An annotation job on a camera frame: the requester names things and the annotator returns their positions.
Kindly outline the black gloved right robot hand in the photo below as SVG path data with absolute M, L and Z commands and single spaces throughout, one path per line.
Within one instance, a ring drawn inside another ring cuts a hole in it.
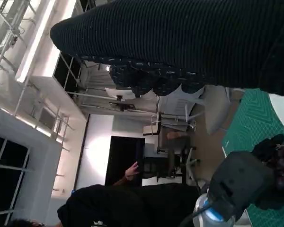
M 136 95 L 181 87 L 284 96 L 284 0 L 115 0 L 55 24 L 54 45 Z

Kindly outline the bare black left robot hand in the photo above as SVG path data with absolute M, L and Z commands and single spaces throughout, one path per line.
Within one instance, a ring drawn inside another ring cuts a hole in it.
M 252 151 L 274 172 L 274 184 L 255 201 L 255 206 L 262 209 L 279 210 L 284 207 L 284 135 L 278 134 L 258 143 Z

